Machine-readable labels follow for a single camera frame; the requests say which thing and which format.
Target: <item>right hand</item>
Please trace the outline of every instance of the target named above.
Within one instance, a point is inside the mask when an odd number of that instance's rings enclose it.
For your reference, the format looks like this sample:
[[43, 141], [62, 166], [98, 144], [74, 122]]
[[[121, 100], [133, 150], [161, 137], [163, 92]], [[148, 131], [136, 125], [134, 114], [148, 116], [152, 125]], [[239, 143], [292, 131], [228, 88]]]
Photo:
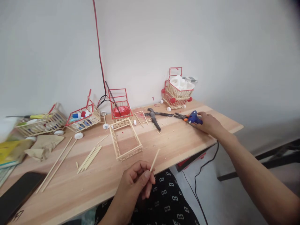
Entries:
[[203, 124], [198, 124], [197, 128], [204, 131], [207, 134], [210, 134], [214, 138], [220, 138], [220, 135], [228, 133], [228, 131], [221, 125], [221, 123], [213, 117], [211, 114], [206, 114], [206, 112], [199, 112], [198, 115], [201, 115], [201, 120]]

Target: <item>screwdriver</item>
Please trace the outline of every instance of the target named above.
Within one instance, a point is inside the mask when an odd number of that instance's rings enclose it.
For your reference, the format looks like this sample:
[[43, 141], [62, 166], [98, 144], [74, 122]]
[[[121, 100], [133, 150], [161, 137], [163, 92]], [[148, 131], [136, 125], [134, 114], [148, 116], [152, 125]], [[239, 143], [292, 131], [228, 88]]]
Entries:
[[20, 117], [27, 119], [42, 119], [45, 115], [28, 115], [28, 116], [8, 116], [8, 117]]

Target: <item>smartphone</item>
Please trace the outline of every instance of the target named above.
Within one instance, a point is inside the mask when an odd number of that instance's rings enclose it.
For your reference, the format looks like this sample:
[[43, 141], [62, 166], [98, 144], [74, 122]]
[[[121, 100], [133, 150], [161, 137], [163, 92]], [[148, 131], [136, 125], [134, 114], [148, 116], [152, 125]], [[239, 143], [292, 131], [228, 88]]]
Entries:
[[45, 177], [43, 173], [27, 172], [0, 197], [0, 225], [13, 218]]

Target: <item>black and white fabric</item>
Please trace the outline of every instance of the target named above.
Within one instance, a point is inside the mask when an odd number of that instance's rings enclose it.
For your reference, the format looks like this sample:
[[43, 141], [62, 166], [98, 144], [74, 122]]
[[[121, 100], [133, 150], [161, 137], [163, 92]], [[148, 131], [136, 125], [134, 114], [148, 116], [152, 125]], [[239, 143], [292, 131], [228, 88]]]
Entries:
[[[176, 178], [169, 169], [155, 175], [149, 199], [137, 202], [130, 225], [199, 225], [199, 222], [182, 195]], [[95, 224], [104, 217], [112, 198], [96, 210]]]

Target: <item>red wire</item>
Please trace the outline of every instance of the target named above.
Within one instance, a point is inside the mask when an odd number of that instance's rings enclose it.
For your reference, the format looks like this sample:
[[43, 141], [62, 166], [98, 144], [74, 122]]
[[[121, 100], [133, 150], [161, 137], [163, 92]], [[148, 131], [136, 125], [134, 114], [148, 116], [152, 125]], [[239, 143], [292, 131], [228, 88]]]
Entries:
[[93, 0], [93, 5], [94, 5], [95, 20], [96, 20], [96, 30], [97, 30], [97, 39], [98, 39], [98, 49], [99, 49], [99, 59], [100, 59], [100, 65], [101, 65], [101, 72], [102, 72], [104, 90], [105, 90], [105, 94], [106, 94], [105, 79], [104, 79], [104, 73], [103, 73], [103, 67], [102, 67], [102, 61], [101, 61], [101, 53], [100, 53], [100, 43], [99, 43], [99, 35], [98, 35], [98, 24], [97, 24], [97, 14], [96, 14], [95, 0]]

